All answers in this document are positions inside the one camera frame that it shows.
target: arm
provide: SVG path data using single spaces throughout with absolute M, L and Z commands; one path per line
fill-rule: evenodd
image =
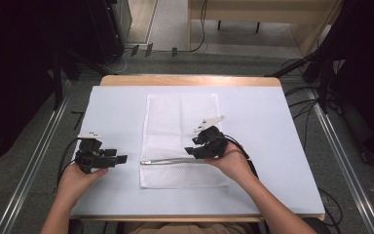
M 68 233 L 69 215 L 72 208 L 93 182 L 107 172 L 107 169 L 101 169 L 86 175 L 78 165 L 68 166 L 60 179 L 56 200 L 48 213 L 41 234 Z
M 239 184 L 266 219 L 272 233 L 316 233 L 254 176 L 241 153 L 229 153 L 234 149 L 238 148 L 229 143 L 225 156 L 218 159 L 205 159 L 205 161 Z

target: cable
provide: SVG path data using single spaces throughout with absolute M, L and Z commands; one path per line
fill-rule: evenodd
M 102 229 L 102 234 L 105 234 L 107 231 L 108 221 L 105 221 L 104 228 Z
M 284 63 L 281 64 L 281 69 L 283 69 L 284 65 L 287 64 L 288 62 L 293 61 L 293 60 L 298 60 L 298 59 L 299 58 L 291 58 L 289 60 L 286 60 Z M 299 72 L 300 72 L 301 75 L 304 74 L 304 72 L 300 69 L 300 67 L 297 67 L 297 69 L 299 70 Z
M 323 189 L 319 188 L 318 187 L 318 190 L 324 194 L 326 194 L 326 196 L 328 196 L 330 199 L 332 199 L 335 203 L 336 203 L 336 206 L 338 207 L 338 210 L 339 210 L 339 213 L 341 214 L 341 216 L 339 217 L 339 220 L 338 221 L 334 221 L 333 224 L 330 224 L 330 223 L 325 223 L 326 225 L 328 226 L 334 226 L 334 225 L 339 225 L 341 222 L 342 222 L 342 218 L 343 218 L 343 213 L 342 213 L 342 208 L 341 208 L 341 205 L 338 203 L 338 201 L 332 196 L 330 195 L 328 192 L 324 191 Z
M 301 115 L 307 113 L 308 111 L 310 111 L 311 108 L 313 108 L 313 106 L 315 106 L 315 104 L 317 104 L 317 103 L 318 103 L 318 98 L 317 98 L 315 101 L 313 101 L 312 103 L 309 103 L 309 104 L 307 104 L 305 107 L 303 107 L 303 108 L 299 111 L 298 114 L 296 114 L 295 116 L 293 116 L 293 120 L 295 120 L 297 117 L 299 117 L 299 116 L 301 116 Z
M 59 181 L 60 181 L 60 177 L 61 177 L 61 175 L 62 175 L 62 173 L 63 173 L 63 170 L 65 170 L 65 168 L 64 169 L 62 169 L 62 166 L 63 166 L 63 161 L 65 160 L 65 156 L 66 156 L 66 154 L 68 153 L 68 151 L 69 151 L 69 148 L 71 147 L 71 145 L 75 142 L 75 141 L 77 141 L 79 138 L 78 137 L 75 137 L 75 138 L 73 138 L 71 141 L 69 141 L 69 143 L 68 143 L 68 145 L 66 146 L 66 148 L 65 148 L 65 150 L 63 151 L 63 154 L 62 154 L 62 157 L 61 157 L 61 160 L 60 160 L 60 162 L 59 162 L 59 167 L 58 167 L 58 175 L 57 175 L 57 183 L 56 184 L 59 184 Z
M 238 149 L 243 153 L 245 159 L 249 159 L 248 154 L 244 151 L 244 149 L 242 148 L 242 146 L 239 143 L 236 143 L 234 140 L 229 139 L 229 138 L 227 138 L 227 141 L 236 145 L 238 147 Z
M 239 142 L 236 141 L 236 140 L 235 140 L 234 138 L 232 138 L 231 136 L 224 135 L 224 137 L 229 138 L 230 140 L 234 141 L 236 144 L 239 144 Z
M 288 107 L 291 108 L 291 107 L 293 107 L 295 105 L 303 104 L 305 102 L 312 102 L 312 101 L 315 101 L 315 99 L 307 99 L 307 100 L 302 100 L 302 101 L 299 101 L 299 102 L 295 102 L 293 104 L 290 104 Z
M 115 75 L 117 75 L 118 73 L 121 73 L 121 72 L 125 71 L 125 70 L 127 69 L 127 61 L 126 61 L 126 59 L 124 58 L 124 56 L 125 56 L 128 52 L 130 52 L 130 51 L 126 51 L 126 52 L 124 52 L 123 55 L 121 56 L 121 58 L 122 58 L 123 61 L 124 61 L 124 68 L 123 68 L 123 69 L 121 69 L 121 70 L 119 70 L 119 71 L 115 71 L 115 70 L 112 70 L 111 68 L 109 68 L 109 67 L 106 66 L 106 65 L 103 65 L 103 67 L 104 67 L 105 69 L 107 69 L 107 70 L 113 72 Z
M 305 90 L 305 89 L 318 89 L 317 86 L 301 86 L 301 87 L 296 87 L 291 90 L 288 90 L 286 93 L 284 93 L 284 96 L 287 97 L 289 95 L 292 95 L 298 91 Z
M 202 24 L 202 32 L 203 32 L 203 38 L 202 38 L 202 42 L 200 43 L 200 45 L 196 49 L 194 49 L 194 50 L 190 50 L 190 51 L 177 51 L 178 53 L 193 53 L 193 52 L 196 52 L 199 48 L 202 47 L 202 45 L 203 45 L 203 43 L 205 42 L 205 39 L 206 39 L 206 33 L 205 33 L 206 12 L 207 12 L 207 0 L 205 0 L 203 2 L 202 12 L 201 12 L 201 16 L 200 16 L 200 22 Z M 151 52 L 173 53 L 173 51 L 161 51 L 161 50 L 151 50 Z
M 71 165 L 73 162 L 75 162 L 75 159 L 73 159 L 71 162 L 69 162 L 67 165 L 65 165 L 65 167 L 63 167 L 62 171 L 61 172 L 58 172 L 58 178 L 57 178 L 57 182 L 56 182 L 56 188 L 54 189 L 53 191 L 53 194 L 55 194 L 57 192 L 57 189 L 58 189 L 58 186 L 59 186 L 59 182 L 60 182 L 60 179 L 62 178 L 62 175 L 63 175 L 63 172 L 65 171 L 65 169 Z
M 336 228 L 336 231 L 338 232 L 338 234 L 341 234 L 341 229 L 339 228 L 339 225 L 336 224 L 336 221 L 335 221 L 335 218 L 333 217 L 333 215 L 330 213 L 330 211 L 327 209 L 327 207 L 323 206 L 324 207 L 324 211 L 327 213 L 327 215 L 329 216 L 330 220 L 332 221 L 332 223 L 334 223 L 334 225 L 330 225 L 330 224 L 327 224 L 325 223 L 325 225 L 328 225 L 328 226 L 333 226 Z

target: black stand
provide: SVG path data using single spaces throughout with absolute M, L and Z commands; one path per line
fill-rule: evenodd
M 302 78 L 305 82 L 312 83 L 321 74 L 319 85 L 319 105 L 326 114 L 327 88 L 332 77 L 335 75 L 333 61 L 346 57 L 346 53 L 348 52 L 347 45 L 349 45 L 347 42 L 352 42 L 351 37 L 355 35 L 355 29 L 352 25 L 355 24 L 355 14 L 358 5 L 360 5 L 361 2 L 363 1 L 346 0 L 338 19 L 333 23 L 327 36 L 314 52 L 304 58 L 296 60 L 282 70 L 265 75 L 265 77 L 280 78 L 290 71 L 309 62 L 310 64 Z
M 72 50 L 66 52 L 60 52 L 58 50 L 53 50 L 53 67 L 54 67 L 54 92 L 56 96 L 56 101 L 54 105 L 54 110 L 59 108 L 60 103 L 63 99 L 62 94 L 62 78 L 61 78 L 61 68 L 66 73 L 69 80 L 78 80 L 81 72 L 77 68 L 75 61 L 79 61 L 92 70 L 98 72 L 102 76 L 110 75 L 111 73 L 104 69 L 103 67 L 89 61 L 88 59 L 80 56 L 79 54 L 73 52 Z

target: wooden table edge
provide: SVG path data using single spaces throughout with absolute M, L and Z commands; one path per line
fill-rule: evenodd
M 325 214 L 300 214 L 324 220 Z M 70 219 L 93 221 L 143 221 L 143 222 L 261 222 L 263 216 L 255 215 L 72 215 Z
M 280 87 L 275 77 L 217 75 L 107 75 L 100 86 L 258 86 Z

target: wrist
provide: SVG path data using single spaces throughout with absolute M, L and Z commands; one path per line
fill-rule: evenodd
M 237 180 L 237 183 L 247 193 L 261 184 L 260 180 L 254 174 L 242 176 L 240 180 Z
M 54 201 L 54 207 L 61 212 L 70 213 L 74 208 L 76 202 L 64 197 L 56 195 L 56 200 Z

